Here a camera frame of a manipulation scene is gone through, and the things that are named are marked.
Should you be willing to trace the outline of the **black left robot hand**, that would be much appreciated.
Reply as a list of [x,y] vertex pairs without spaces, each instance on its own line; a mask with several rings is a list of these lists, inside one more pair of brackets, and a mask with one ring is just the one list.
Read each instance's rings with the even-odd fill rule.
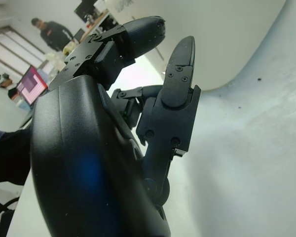
[[159,16],[89,35],[39,97],[31,135],[36,196],[53,237],[168,237],[171,161],[189,150],[201,90],[195,40],[175,47],[164,83],[108,90],[165,38]]

